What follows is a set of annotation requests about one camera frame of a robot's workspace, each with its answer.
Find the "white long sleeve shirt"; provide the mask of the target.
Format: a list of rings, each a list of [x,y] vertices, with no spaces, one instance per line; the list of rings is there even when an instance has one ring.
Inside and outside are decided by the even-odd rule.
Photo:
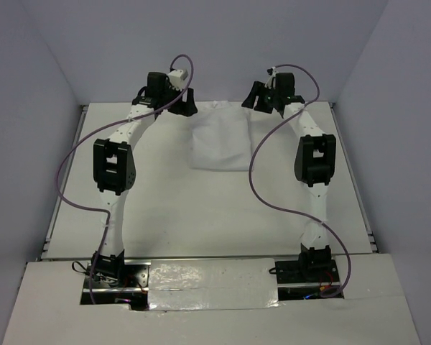
[[[190,117],[192,169],[241,172],[252,155],[250,116],[229,101],[212,101]]]

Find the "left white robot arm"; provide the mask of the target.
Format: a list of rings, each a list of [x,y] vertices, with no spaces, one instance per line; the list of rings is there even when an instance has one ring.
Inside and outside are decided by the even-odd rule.
[[[93,179],[109,215],[106,234],[91,265],[93,274],[110,286],[118,286],[126,279],[122,226],[126,197],[136,181],[134,148],[162,111],[186,117],[196,114],[188,78],[186,69],[150,72],[146,86],[131,102],[126,121],[108,138],[97,139],[93,144]]]

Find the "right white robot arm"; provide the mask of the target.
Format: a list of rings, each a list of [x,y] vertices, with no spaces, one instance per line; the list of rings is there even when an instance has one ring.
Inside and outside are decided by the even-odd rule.
[[[334,135],[325,133],[307,112],[309,103],[295,93],[293,73],[279,72],[273,67],[268,70],[268,74],[267,82],[254,82],[242,107],[265,114],[276,111],[282,121],[262,138],[251,157],[256,158],[273,133],[289,125],[298,138],[294,161],[295,178],[307,191],[311,207],[309,213],[293,211],[293,214],[308,220],[302,234],[298,258],[278,263],[270,272],[277,276],[279,282],[315,282],[332,276],[332,252],[324,224],[327,218],[328,186],[335,174],[337,140]]]

